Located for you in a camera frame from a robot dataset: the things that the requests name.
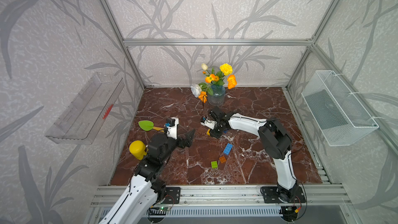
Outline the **green small lego brick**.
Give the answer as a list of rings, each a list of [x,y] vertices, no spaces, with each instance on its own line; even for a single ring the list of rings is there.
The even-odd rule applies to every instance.
[[[218,162],[217,161],[212,161],[211,162],[211,168],[212,169],[217,169],[218,168]]]

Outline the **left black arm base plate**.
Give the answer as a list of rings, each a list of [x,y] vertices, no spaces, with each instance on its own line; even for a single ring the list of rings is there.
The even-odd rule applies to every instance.
[[[161,204],[179,204],[181,196],[180,187],[165,187],[158,193],[157,203]]]

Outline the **orange small lego brick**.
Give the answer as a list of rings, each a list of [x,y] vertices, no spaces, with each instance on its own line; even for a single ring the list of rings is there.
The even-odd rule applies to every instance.
[[[219,161],[220,161],[221,163],[226,163],[227,159],[226,159],[225,156],[221,156],[221,157],[219,158]]]

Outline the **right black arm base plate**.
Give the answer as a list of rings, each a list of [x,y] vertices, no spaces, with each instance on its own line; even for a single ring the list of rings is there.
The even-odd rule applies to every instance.
[[[303,204],[307,202],[306,194],[302,187],[296,187],[295,192],[292,193],[283,188],[279,189],[277,186],[263,186],[260,188],[260,193],[264,203]]]

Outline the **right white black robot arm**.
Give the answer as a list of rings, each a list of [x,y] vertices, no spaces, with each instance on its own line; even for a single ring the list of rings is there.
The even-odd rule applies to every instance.
[[[277,118],[258,119],[237,112],[225,113],[215,107],[201,124],[209,128],[208,135],[219,139],[228,130],[244,131],[258,136],[266,153],[272,157],[277,172],[277,195],[288,203],[299,189],[292,165],[292,136]]]

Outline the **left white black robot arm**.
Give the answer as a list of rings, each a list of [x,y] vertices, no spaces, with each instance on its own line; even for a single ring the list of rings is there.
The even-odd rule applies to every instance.
[[[195,129],[176,138],[172,132],[156,133],[148,144],[148,152],[134,170],[121,197],[102,219],[102,224],[136,224],[156,203],[166,196],[165,182],[160,179],[167,161],[176,148],[191,147]]]

